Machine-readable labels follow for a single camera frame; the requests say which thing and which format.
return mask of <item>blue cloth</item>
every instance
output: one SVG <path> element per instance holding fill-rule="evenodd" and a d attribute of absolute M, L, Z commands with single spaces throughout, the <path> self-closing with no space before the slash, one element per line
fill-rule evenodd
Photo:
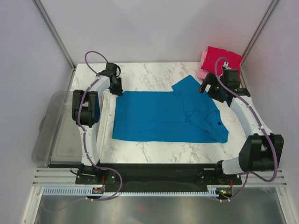
<path fill-rule="evenodd" d="M 116 99 L 113 136 L 127 141 L 227 142 L 220 112 L 187 76 L 171 92 L 125 91 Z"/>

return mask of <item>gray floor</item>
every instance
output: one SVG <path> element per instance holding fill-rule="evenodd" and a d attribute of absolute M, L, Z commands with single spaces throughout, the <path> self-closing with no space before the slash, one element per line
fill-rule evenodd
<path fill-rule="evenodd" d="M 58 209 L 77 196 L 43 196 Z M 104 202 L 82 201 L 50 214 L 39 209 L 36 224 L 285 224 L 275 189 L 245 189 L 234 201 L 203 197 L 120 196 Z"/>

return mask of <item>marble table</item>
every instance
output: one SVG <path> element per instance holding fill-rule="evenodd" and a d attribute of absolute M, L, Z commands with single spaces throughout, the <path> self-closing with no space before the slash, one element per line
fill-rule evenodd
<path fill-rule="evenodd" d="M 91 64 L 98 72 L 105 63 Z M 199 63 L 118 63 L 124 91 L 172 91 L 182 78 L 196 78 Z M 95 74 L 85 64 L 78 64 L 71 91 L 87 87 Z M 130 142 L 112 139 L 116 96 L 103 93 L 97 147 L 101 162 L 118 163 L 215 163 L 238 156 L 246 138 L 242 126 L 226 103 L 215 101 L 223 124 L 229 131 L 228 142 Z"/>

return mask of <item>white wall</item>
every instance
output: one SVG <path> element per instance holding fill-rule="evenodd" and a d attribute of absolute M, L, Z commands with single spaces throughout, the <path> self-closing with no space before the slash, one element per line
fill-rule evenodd
<path fill-rule="evenodd" d="M 299 1 L 280 1 L 243 66 L 254 104 L 282 134 L 281 168 L 299 211 Z"/>
<path fill-rule="evenodd" d="M 40 121 L 52 94 L 67 89 L 71 69 L 31 0 L 2 1 L 0 21 L 0 222 L 19 224 Z"/>
<path fill-rule="evenodd" d="M 270 0 L 42 0 L 75 63 L 196 62 L 208 45 L 242 54 Z M 90 55 L 91 62 L 102 62 Z"/>

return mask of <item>folded red fabric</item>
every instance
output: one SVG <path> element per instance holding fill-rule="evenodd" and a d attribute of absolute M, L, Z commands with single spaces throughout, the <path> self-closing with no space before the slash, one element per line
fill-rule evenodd
<path fill-rule="evenodd" d="M 228 66 L 232 69 L 238 69 L 239 75 L 241 74 L 240 63 L 243 60 L 242 56 L 231 51 L 226 51 L 224 49 L 214 48 L 211 46 L 208 47 L 206 59 L 201 69 L 207 70 L 208 72 L 215 74 L 215 63 L 217 59 L 220 57 L 226 57 L 228 59 Z M 222 74 L 222 66 L 224 62 L 225 62 L 224 59 L 218 62 L 217 65 L 218 75 Z"/>

